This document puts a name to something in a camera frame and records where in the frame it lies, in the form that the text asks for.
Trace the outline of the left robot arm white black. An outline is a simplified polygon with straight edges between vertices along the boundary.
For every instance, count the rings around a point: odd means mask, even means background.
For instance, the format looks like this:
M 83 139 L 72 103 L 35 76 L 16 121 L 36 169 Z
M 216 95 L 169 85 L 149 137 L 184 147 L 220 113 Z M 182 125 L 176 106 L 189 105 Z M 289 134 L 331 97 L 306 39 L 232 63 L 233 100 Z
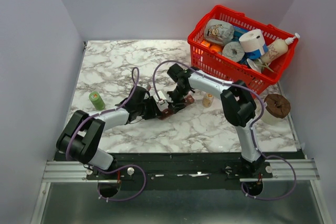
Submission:
M 166 92 L 160 91 L 159 95 L 151 96 L 147 89 L 137 86 L 113 109 L 93 115 L 76 111 L 58 138 L 57 150 L 82 164 L 98 167 L 104 179 L 112 179 L 117 171 L 113 157 L 98 147 L 103 132 L 129 124 L 138 116 L 145 120 L 162 117 L 173 100 Z

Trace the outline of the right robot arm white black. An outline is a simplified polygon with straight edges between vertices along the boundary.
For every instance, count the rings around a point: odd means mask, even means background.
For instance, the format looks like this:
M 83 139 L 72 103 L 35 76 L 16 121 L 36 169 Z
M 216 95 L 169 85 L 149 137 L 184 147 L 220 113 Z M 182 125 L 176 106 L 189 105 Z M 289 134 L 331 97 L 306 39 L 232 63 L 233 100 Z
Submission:
M 241 173 L 255 177 L 265 160 L 256 139 L 253 126 L 256 104 L 243 81 L 231 82 L 212 77 L 201 70 L 183 69 L 178 64 L 169 67 L 168 76 L 176 83 L 169 92 L 173 102 L 180 102 L 194 89 L 206 92 L 221 100 L 226 120 L 235 127 L 241 146 Z

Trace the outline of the green pill bottle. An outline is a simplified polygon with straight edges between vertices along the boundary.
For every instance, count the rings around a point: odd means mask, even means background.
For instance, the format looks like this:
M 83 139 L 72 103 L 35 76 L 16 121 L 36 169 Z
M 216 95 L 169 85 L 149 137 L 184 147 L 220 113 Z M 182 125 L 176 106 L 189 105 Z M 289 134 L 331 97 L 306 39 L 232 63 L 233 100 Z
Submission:
M 106 108 L 106 105 L 97 91 L 93 91 L 89 94 L 89 100 L 91 101 L 94 108 L 98 111 L 102 111 Z

